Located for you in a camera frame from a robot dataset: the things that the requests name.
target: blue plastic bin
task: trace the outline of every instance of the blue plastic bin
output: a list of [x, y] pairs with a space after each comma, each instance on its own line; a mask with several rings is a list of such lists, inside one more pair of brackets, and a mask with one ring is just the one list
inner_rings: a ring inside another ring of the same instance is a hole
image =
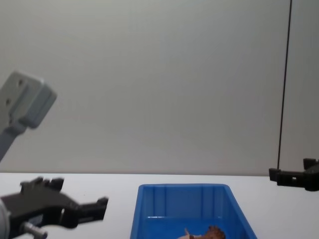
[[203, 235], [218, 226], [226, 239], [256, 239], [230, 188], [224, 184], [141, 185], [131, 239], [177, 239], [187, 228]]

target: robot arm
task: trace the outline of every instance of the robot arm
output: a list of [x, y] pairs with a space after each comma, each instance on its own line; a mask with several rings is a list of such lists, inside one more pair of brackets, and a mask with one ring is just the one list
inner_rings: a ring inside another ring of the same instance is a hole
[[[42, 80], [19, 72], [9, 76], [0, 89], [0, 161], [18, 135], [39, 126], [55, 99], [56, 94]], [[47, 232], [40, 229], [45, 225], [71, 229], [103, 220], [107, 198], [80, 205], [60, 193], [63, 181], [37, 178], [22, 182], [19, 193], [0, 197], [0, 239], [25, 233], [45, 239]]]

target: white wall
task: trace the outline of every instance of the white wall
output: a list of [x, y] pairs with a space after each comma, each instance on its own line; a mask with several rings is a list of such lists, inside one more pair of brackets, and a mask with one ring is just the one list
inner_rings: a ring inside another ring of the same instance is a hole
[[58, 100], [2, 171], [267, 174], [289, 0], [0, 2], [0, 78]]
[[319, 1], [294, 0], [280, 167], [319, 158]]

